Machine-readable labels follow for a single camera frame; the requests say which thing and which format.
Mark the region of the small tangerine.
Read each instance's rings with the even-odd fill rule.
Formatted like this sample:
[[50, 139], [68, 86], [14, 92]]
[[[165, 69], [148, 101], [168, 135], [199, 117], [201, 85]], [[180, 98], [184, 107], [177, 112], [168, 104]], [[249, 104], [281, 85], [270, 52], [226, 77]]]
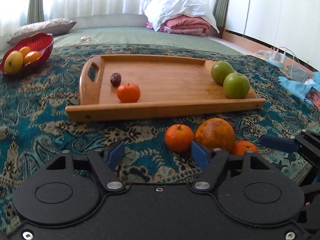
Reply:
[[244, 153], [246, 151], [253, 151], [255, 153], [259, 152], [259, 150], [255, 144], [253, 144], [249, 141], [241, 140], [241, 141], [237, 141], [234, 144], [233, 149], [231, 151], [231, 154], [237, 155], [237, 156], [242, 156], [242, 155], [244, 155]]
[[117, 88], [121, 103], [135, 103], [140, 99], [140, 88], [134, 83], [124, 83]]

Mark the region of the large mottled orange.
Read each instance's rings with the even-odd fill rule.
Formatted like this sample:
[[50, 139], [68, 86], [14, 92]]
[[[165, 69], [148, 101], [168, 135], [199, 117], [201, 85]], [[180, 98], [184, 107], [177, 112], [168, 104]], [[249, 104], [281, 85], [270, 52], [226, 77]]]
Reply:
[[230, 123], [220, 118], [211, 118], [200, 124], [195, 140], [210, 150], [220, 148], [231, 153], [236, 135]]

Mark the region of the tangerine with stem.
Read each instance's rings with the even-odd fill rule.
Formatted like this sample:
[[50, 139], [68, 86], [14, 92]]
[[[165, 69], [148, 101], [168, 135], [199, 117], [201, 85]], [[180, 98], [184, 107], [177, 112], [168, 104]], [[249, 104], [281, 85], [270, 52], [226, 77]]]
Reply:
[[189, 126], [183, 124], [170, 126], [164, 135], [166, 146], [174, 153], [187, 152], [194, 139], [195, 134], [193, 130]]

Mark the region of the green apple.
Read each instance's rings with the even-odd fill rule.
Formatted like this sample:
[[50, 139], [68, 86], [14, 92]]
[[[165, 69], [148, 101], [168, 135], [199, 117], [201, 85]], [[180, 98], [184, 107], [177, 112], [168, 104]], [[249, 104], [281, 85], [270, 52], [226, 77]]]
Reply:
[[223, 85], [226, 76], [233, 72], [233, 67], [226, 61], [215, 62], [210, 70], [212, 79], [219, 85]]
[[228, 74], [223, 82], [225, 96], [230, 99], [244, 99], [250, 90], [249, 79], [243, 74]]

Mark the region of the brown date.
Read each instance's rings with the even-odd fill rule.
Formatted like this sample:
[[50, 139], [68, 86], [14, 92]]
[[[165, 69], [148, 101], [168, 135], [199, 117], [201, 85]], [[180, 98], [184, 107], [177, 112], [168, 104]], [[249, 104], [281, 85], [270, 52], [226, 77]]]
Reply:
[[112, 73], [110, 83], [113, 87], [118, 87], [121, 84], [121, 75], [119, 73]]

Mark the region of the light blue cloth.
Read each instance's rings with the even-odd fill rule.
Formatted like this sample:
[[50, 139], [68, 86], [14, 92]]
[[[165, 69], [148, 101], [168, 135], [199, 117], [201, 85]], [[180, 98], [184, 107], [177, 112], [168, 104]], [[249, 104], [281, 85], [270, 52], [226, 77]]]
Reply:
[[313, 79], [313, 83], [306, 85], [305, 83], [294, 81], [294, 80], [288, 80], [283, 76], [279, 76], [278, 82], [283, 88], [285, 88], [291, 94], [295, 95], [299, 99], [311, 105], [312, 102], [309, 99], [307, 99], [305, 96], [312, 87], [314, 87], [319, 92], [319, 89], [320, 89], [319, 72], [313, 72], [312, 79]]

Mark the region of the wooden serving tray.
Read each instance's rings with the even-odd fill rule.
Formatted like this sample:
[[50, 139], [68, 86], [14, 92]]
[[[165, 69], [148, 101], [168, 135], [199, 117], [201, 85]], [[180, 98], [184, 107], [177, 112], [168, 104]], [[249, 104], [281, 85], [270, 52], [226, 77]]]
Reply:
[[[83, 66], [79, 101], [67, 106], [74, 122], [167, 118], [260, 109], [266, 100], [250, 89], [229, 99], [210, 75], [213, 61], [164, 55], [93, 55]], [[110, 83], [119, 73], [140, 88], [140, 99], [122, 103]]]

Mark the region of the teal paisley patterned blanket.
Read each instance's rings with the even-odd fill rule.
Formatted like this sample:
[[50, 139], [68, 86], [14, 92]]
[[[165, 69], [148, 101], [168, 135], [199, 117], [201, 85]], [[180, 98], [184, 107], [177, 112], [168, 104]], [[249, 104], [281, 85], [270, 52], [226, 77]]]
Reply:
[[198, 50], [144, 44], [103, 44], [54, 48], [47, 63], [21, 79], [1, 78], [1, 232], [20, 224], [12, 204], [14, 190], [54, 155], [69, 150], [83, 154], [122, 140], [126, 157], [116, 175], [129, 183], [176, 183], [194, 180], [199, 169], [187, 157], [177, 157], [164, 144], [165, 130], [174, 124], [197, 129], [208, 115], [77, 124], [65, 108], [79, 102], [81, 70], [92, 55], [150, 54], [227, 61], [246, 75], [266, 103], [256, 111], [221, 114], [238, 140], [254, 144], [263, 134], [290, 137], [302, 129], [319, 131], [319, 110], [284, 89], [280, 71], [253, 56], [237, 52]]

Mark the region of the orange in bowl front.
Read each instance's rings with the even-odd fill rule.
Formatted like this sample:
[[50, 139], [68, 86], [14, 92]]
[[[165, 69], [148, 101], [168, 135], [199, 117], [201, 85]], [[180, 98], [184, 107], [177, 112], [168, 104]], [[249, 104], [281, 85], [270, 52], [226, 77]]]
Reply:
[[24, 65], [33, 63], [40, 57], [41, 53], [39, 51], [31, 51], [26, 57], [24, 57], [23, 63]]

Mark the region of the orange in bowl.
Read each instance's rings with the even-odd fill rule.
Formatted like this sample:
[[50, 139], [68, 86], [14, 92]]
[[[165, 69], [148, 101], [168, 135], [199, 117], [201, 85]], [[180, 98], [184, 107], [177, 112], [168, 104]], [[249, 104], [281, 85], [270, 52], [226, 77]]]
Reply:
[[24, 46], [19, 50], [23, 57], [26, 57], [31, 51], [32, 50], [29, 46]]
[[26, 57], [24, 57], [23, 63], [24, 65], [33, 63], [40, 57], [41, 53], [39, 51], [31, 51]]

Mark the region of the green quilted mat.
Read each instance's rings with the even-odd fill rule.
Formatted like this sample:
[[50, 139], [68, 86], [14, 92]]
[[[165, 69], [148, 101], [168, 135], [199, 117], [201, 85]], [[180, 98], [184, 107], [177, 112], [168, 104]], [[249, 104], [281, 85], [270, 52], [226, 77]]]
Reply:
[[146, 27], [103, 27], [73, 29], [66, 35], [54, 37], [54, 47], [99, 44], [137, 44], [169, 46], [191, 50], [209, 51], [224, 55], [241, 53], [220, 41], [203, 36], [177, 35], [155, 32]]

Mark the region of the red fruit bowl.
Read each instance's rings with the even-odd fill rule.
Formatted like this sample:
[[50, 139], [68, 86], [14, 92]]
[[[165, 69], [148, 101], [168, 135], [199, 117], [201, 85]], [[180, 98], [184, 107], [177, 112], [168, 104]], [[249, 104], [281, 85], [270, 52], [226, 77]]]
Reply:
[[53, 44], [52, 34], [36, 33], [22, 38], [2, 57], [1, 75], [13, 77], [35, 72], [49, 59]]

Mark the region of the folded pink blanket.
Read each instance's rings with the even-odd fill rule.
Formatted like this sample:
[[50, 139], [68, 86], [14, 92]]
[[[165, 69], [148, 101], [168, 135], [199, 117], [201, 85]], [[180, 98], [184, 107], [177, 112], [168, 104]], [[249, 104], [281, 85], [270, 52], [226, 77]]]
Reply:
[[204, 16], [176, 15], [175, 17], [166, 17], [165, 22], [160, 25], [158, 31], [168, 34], [208, 36], [210, 28], [215, 27], [215, 18], [205, 19]]

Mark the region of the green drape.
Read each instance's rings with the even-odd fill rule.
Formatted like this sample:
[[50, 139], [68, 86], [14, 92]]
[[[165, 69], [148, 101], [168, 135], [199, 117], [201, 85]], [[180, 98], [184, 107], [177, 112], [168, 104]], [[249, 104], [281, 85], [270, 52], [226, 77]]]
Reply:
[[213, 15], [219, 31], [222, 31], [226, 25], [227, 9], [229, 0], [216, 0], [213, 9]]
[[26, 24], [32, 24], [44, 21], [43, 0], [27, 0], [28, 10], [26, 15]]

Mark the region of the green drape left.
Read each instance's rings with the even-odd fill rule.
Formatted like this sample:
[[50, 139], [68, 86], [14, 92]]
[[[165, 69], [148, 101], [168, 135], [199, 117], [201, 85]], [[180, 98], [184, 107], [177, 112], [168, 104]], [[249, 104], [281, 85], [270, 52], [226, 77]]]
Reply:
[[26, 24], [32, 24], [44, 21], [43, 0], [27, 0], [28, 10], [26, 15]]

